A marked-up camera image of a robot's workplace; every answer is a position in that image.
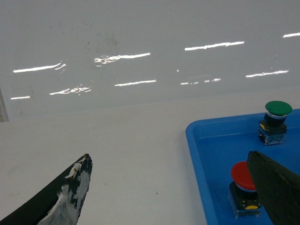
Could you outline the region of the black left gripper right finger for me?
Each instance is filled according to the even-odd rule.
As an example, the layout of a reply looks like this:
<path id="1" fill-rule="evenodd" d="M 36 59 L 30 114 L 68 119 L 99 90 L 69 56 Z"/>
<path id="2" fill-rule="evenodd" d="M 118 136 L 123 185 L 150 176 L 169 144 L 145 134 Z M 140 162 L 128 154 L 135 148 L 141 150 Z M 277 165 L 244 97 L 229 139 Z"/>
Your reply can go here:
<path id="1" fill-rule="evenodd" d="M 300 176 L 259 151 L 250 151 L 247 168 L 274 225 L 300 223 Z"/>

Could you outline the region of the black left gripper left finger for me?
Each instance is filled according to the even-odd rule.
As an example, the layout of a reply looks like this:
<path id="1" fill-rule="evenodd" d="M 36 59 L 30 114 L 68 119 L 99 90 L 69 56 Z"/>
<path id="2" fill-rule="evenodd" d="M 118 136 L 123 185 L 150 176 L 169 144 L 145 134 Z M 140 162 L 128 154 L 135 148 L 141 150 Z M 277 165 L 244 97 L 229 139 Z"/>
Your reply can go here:
<path id="1" fill-rule="evenodd" d="M 41 191 L 3 218 L 2 225 L 76 225 L 89 191 L 93 162 L 84 154 Z"/>

